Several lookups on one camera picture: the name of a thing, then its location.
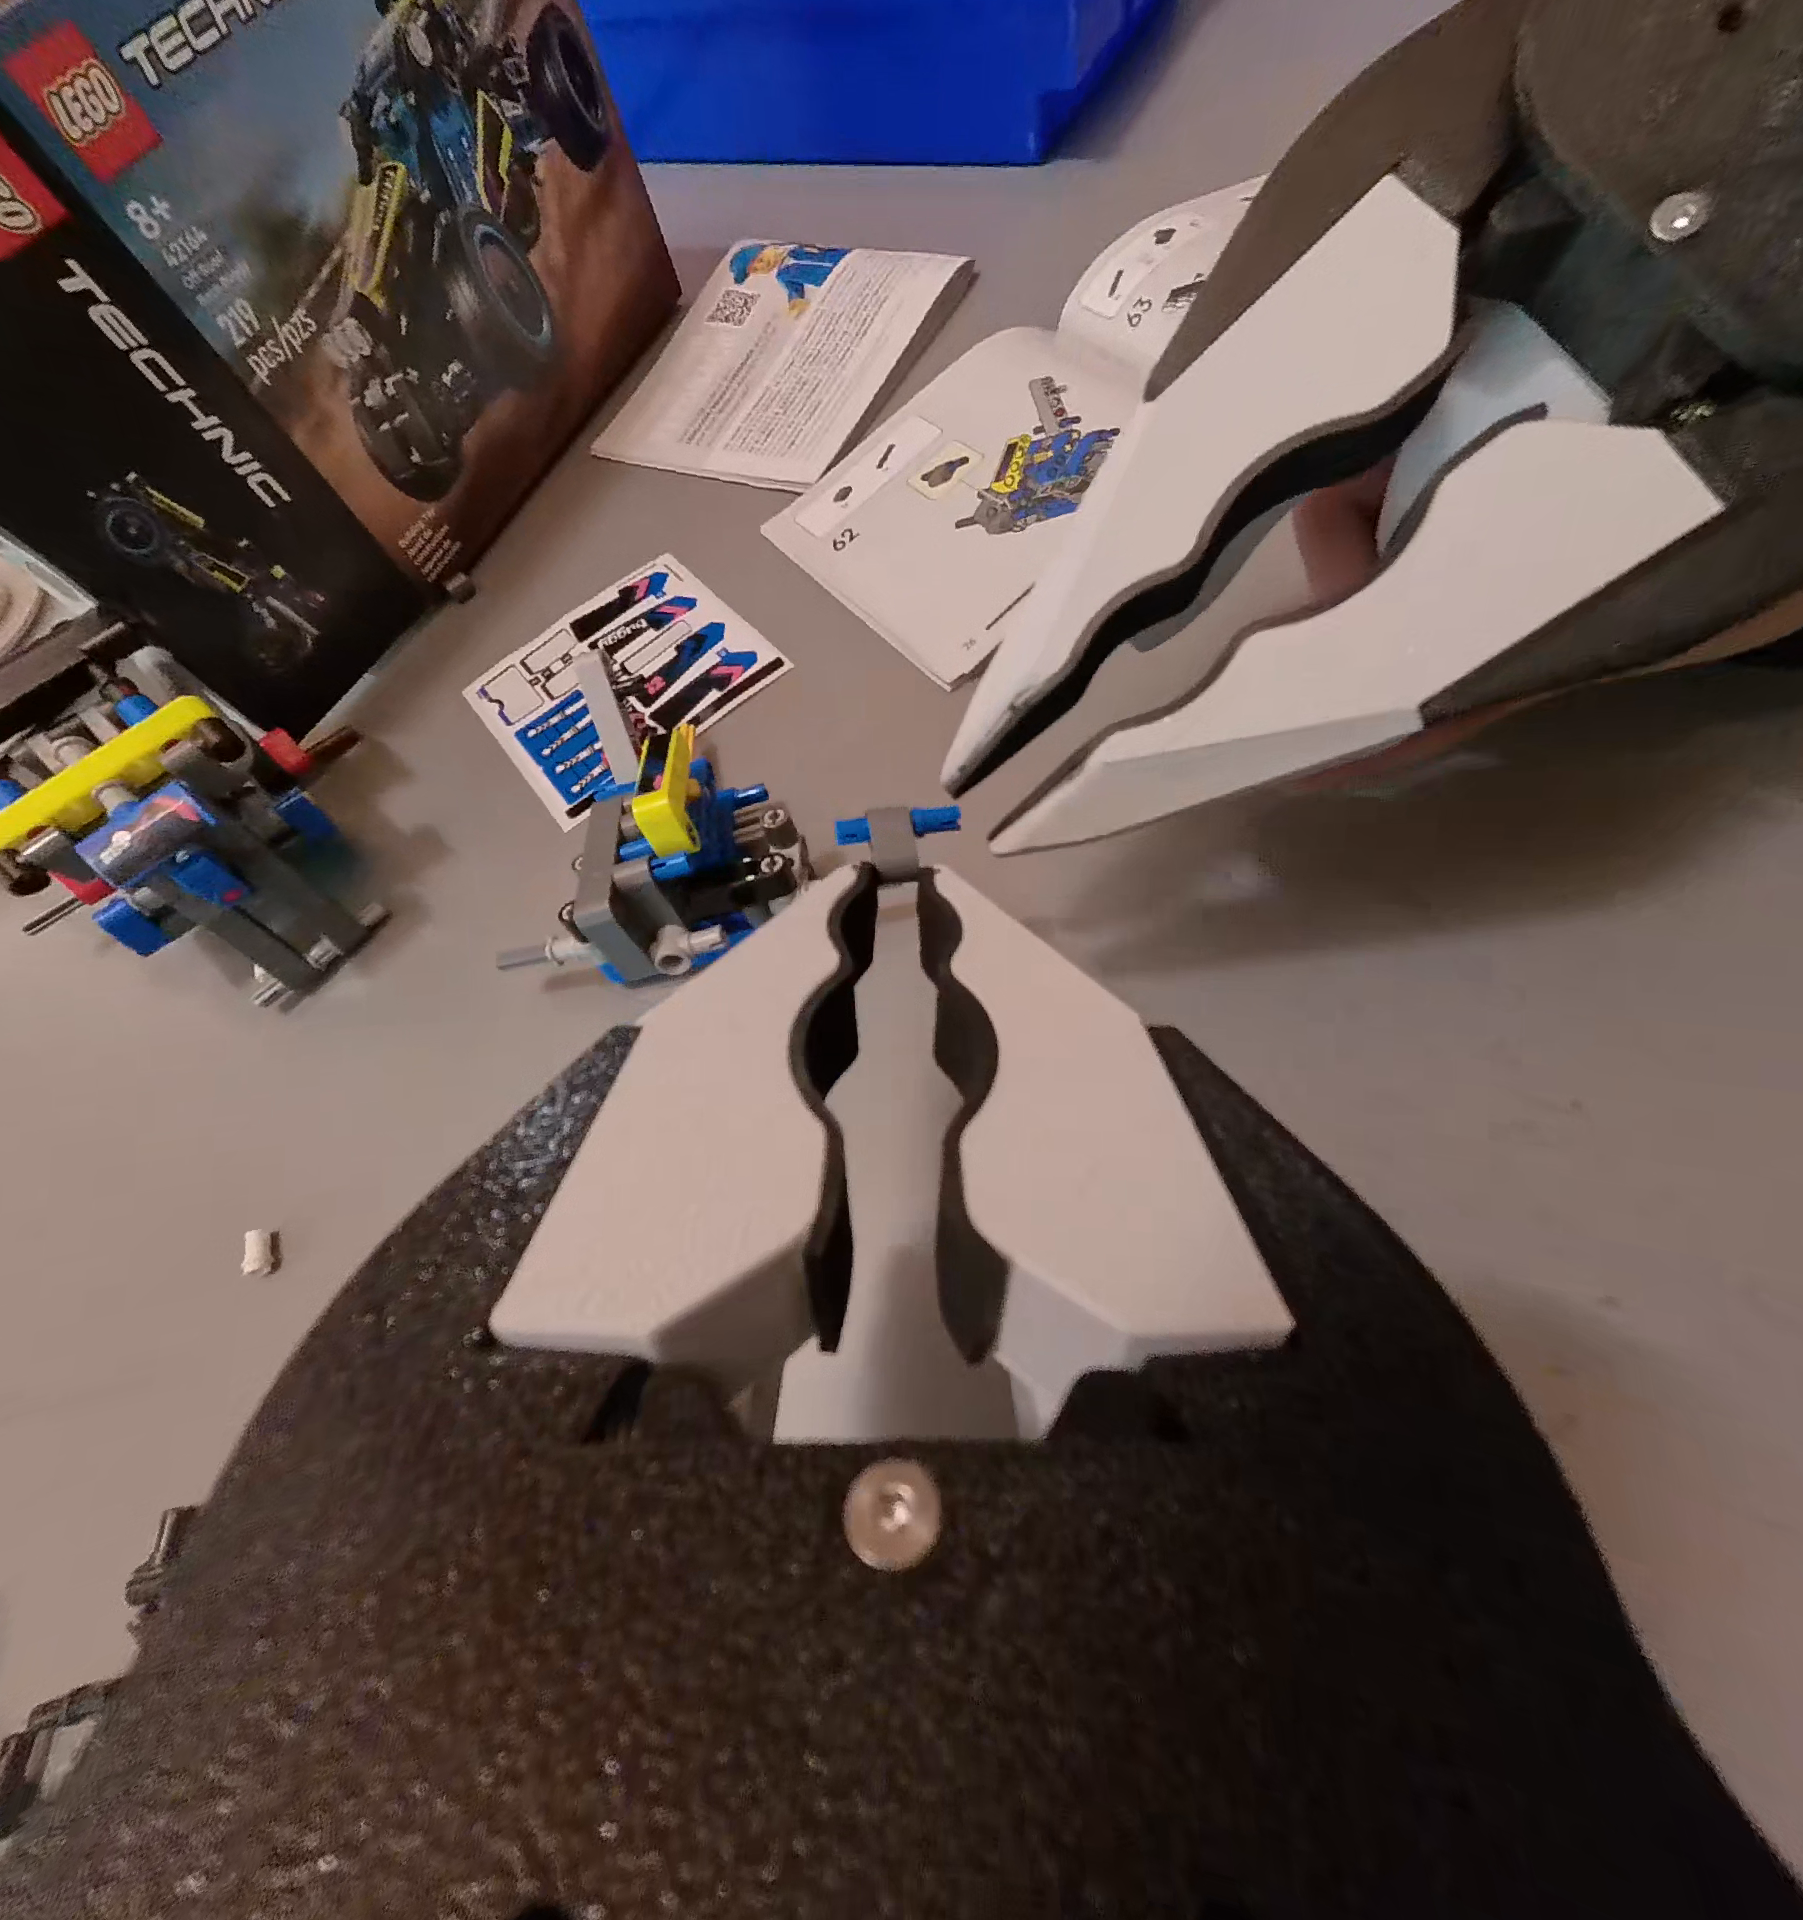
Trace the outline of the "white folded leaflet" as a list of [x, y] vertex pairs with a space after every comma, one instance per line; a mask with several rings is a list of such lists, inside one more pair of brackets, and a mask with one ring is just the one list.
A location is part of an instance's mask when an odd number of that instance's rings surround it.
[[977, 264], [744, 238], [594, 434], [628, 468], [803, 493], [875, 417]]

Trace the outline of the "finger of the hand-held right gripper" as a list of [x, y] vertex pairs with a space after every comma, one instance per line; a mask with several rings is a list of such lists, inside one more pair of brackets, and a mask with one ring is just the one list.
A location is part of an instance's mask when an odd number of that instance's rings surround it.
[[1449, 354], [1462, 229], [1397, 172], [1307, 200], [1270, 172], [1162, 350], [1061, 558], [946, 752], [957, 799], [1188, 625], [1224, 554], [1397, 444]]
[[1102, 738], [988, 847], [1102, 841], [1391, 750], [1427, 700], [1724, 508], [1651, 428], [1520, 421], [1447, 468], [1366, 588], [1251, 628], [1181, 709]]

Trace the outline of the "pile of loose lego pieces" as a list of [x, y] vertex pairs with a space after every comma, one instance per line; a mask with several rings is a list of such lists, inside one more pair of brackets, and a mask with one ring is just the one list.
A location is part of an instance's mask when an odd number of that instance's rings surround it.
[[[127, 1629], [136, 1652], [143, 1629], [161, 1612], [168, 1578], [192, 1537], [196, 1513], [196, 1506], [162, 1509], [143, 1561], [122, 1587]], [[120, 1692], [120, 1677], [115, 1672], [49, 1695], [23, 1714], [16, 1731], [0, 1737], [0, 1846], [16, 1836], [28, 1813], [46, 1798], [58, 1759], [71, 1762], [73, 1742], [97, 1723]]]

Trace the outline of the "instruction booklet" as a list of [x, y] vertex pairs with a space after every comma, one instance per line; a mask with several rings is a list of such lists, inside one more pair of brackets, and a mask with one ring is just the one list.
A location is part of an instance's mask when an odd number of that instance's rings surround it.
[[1260, 187], [1224, 184], [1121, 234], [1053, 327], [971, 345], [769, 516], [765, 541], [935, 684], [975, 675]]

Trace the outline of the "lego assembly with dark frame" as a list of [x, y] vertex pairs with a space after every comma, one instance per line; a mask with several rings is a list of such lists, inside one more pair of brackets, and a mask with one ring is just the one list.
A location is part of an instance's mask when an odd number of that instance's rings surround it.
[[355, 744], [97, 675], [86, 700], [0, 732], [0, 883], [59, 888], [133, 955], [209, 938], [246, 963], [255, 1005], [301, 1002], [388, 922], [325, 879], [343, 842], [311, 782]]

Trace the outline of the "blue plastic bin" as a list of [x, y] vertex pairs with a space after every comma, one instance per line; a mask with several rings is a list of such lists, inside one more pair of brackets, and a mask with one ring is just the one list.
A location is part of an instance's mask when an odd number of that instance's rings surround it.
[[645, 163], [1040, 165], [1162, 3], [585, 3]]

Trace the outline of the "lego assembly with yellow axle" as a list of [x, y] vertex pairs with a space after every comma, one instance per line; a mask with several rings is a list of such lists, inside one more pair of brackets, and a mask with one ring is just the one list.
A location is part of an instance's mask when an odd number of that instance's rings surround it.
[[721, 784], [681, 723], [589, 807], [573, 872], [551, 936], [497, 970], [585, 968], [628, 988], [700, 973], [803, 894], [813, 860], [786, 807]]

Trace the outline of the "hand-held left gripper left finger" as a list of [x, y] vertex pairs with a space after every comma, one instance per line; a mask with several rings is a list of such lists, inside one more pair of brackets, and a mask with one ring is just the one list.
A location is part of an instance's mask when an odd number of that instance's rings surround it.
[[850, 1298], [827, 1093], [879, 912], [842, 866], [643, 1018], [487, 1318], [503, 1348], [677, 1372], [779, 1441], [786, 1362], [833, 1351]]

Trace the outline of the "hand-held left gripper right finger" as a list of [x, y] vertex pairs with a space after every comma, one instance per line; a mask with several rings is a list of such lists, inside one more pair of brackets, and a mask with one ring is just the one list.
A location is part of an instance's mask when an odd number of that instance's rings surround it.
[[1005, 1372], [1017, 1437], [1090, 1375], [1283, 1344], [1294, 1312], [1146, 1022], [951, 868], [918, 873], [917, 934], [957, 1098], [935, 1302], [963, 1362]]

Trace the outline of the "lego set box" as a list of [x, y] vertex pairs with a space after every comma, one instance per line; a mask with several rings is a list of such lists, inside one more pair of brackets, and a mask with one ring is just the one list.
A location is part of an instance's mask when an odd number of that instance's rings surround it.
[[677, 295], [580, 6], [0, 6], [0, 530], [261, 729], [473, 577]]

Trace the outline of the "sticker sheet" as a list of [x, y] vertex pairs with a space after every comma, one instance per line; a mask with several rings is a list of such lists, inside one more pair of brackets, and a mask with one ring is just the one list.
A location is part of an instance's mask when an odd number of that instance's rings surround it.
[[516, 643], [461, 697], [570, 832], [643, 758], [658, 763], [675, 727], [708, 729], [790, 672], [755, 625], [664, 553]]

